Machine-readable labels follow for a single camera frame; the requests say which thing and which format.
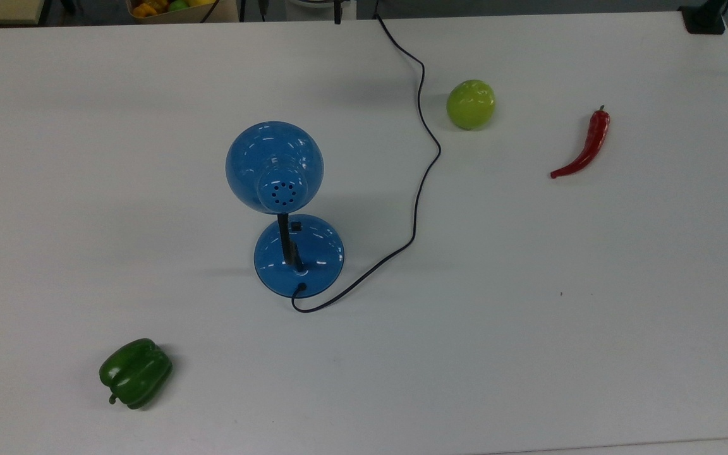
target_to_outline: cable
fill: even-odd
[[[204,18],[202,18],[202,21],[200,21],[199,23],[205,23],[207,19],[210,18],[210,15],[212,14],[213,9],[215,9],[215,6],[217,6],[218,2],[220,2],[220,0],[215,0],[213,6],[210,7],[210,11],[208,11],[207,14],[204,15]]]
[[[294,307],[295,310],[299,311],[300,313],[314,313],[315,311],[319,311],[322,308],[327,308],[330,305],[333,305],[333,303],[337,302],[342,297],[346,296],[348,292],[352,291],[353,288],[359,285],[362,281],[367,279],[370,274],[378,270],[378,268],[381,265],[384,265],[387,263],[390,259],[397,256],[401,251],[406,250],[410,245],[413,244],[415,237],[417,237],[417,205],[420,203],[420,194],[423,191],[423,184],[425,184],[425,178],[427,178],[428,173],[431,171],[431,167],[434,166],[435,163],[437,163],[437,159],[440,159],[440,156],[442,155],[442,146],[440,145],[440,142],[437,141],[437,138],[434,136],[434,133],[431,132],[431,129],[428,127],[428,124],[425,123],[425,118],[423,118],[423,109],[421,107],[420,98],[421,93],[423,90],[423,83],[425,81],[425,64],[422,63],[422,61],[418,60],[417,57],[410,54],[406,49],[402,48],[400,44],[398,44],[397,41],[395,41],[395,38],[392,37],[392,34],[387,29],[386,24],[384,24],[384,21],[381,19],[381,15],[378,14],[378,12],[375,12],[375,18],[378,20],[378,23],[381,24],[381,28],[384,29],[384,32],[387,34],[387,37],[390,41],[392,41],[393,44],[395,44],[395,47],[401,51],[403,54],[407,55],[407,57],[411,58],[412,60],[416,61],[420,64],[421,67],[421,76],[420,76],[420,84],[417,86],[417,113],[420,115],[420,121],[423,124],[423,128],[425,128],[425,132],[428,133],[430,138],[434,141],[434,144],[437,146],[437,155],[434,156],[434,159],[432,159],[431,163],[428,165],[427,168],[425,168],[425,172],[423,173],[423,178],[420,181],[420,186],[417,188],[417,194],[415,195],[415,202],[414,202],[414,211],[413,211],[413,218],[412,218],[412,237],[409,239],[408,242],[406,242],[406,245],[402,246],[401,248],[398,248],[398,250],[393,251],[392,253],[388,254],[384,259],[381,259],[377,264],[373,265],[370,270],[366,271],[364,274],[362,274],[359,279],[357,279],[355,282],[353,282],[352,285],[349,285],[347,289],[344,289],[344,291],[341,291],[337,296],[333,297],[331,300],[327,300],[327,302],[322,303],[321,305],[314,307],[314,308],[307,308],[303,309],[297,306],[296,299],[297,296],[300,294],[300,292],[305,291],[307,289],[307,286],[304,282],[301,282],[300,285],[297,286],[297,289],[294,291],[294,294],[291,296],[291,306]]]

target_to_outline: green bell pepper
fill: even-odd
[[[100,382],[112,391],[109,403],[119,398],[129,409],[138,409],[156,395],[172,371],[173,364],[156,343],[139,339],[111,354],[99,373]]]

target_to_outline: plastic fruit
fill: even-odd
[[[446,104],[451,121],[464,130],[473,130],[488,123],[494,109],[494,90],[480,80],[468,80],[454,87]]]
[[[185,8],[190,8],[190,5],[188,5],[185,0],[174,0],[174,2],[170,3],[170,6],[167,7],[167,12],[179,11],[179,9]]]
[[[156,9],[154,9],[153,6],[148,5],[147,3],[141,3],[139,6],[133,9],[131,14],[133,14],[134,17],[144,18],[148,16],[158,15],[159,13],[156,12]]]
[[[151,8],[156,9],[158,14],[162,14],[167,11],[167,0],[142,0],[143,3],[147,3]]]

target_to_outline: red chili pepper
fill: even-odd
[[[591,116],[589,133],[586,136],[586,145],[583,146],[583,152],[580,152],[578,158],[575,158],[572,163],[549,173],[551,178],[561,178],[561,176],[577,173],[588,166],[589,163],[592,163],[592,159],[597,156],[600,148],[603,147],[603,141],[606,138],[606,133],[609,132],[610,121],[612,121],[609,113],[604,111],[603,107],[605,106],[600,106],[600,109],[596,110],[594,115]]]

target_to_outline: table surface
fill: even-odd
[[[0,23],[37,24],[44,0],[0,0]]]
[[[540,453],[540,455],[728,455],[728,440],[673,442],[669,444],[638,444],[638,446],[591,447],[590,449],[548,450],[546,452],[538,453]]]
[[[444,154],[415,245],[297,314],[226,150],[290,121],[352,282],[434,155],[373,21],[0,30],[0,453],[483,453],[728,437],[728,34],[678,13],[387,21]],[[482,130],[457,83],[493,86]],[[595,163],[589,116],[612,116]],[[151,337],[146,411],[102,361]]]

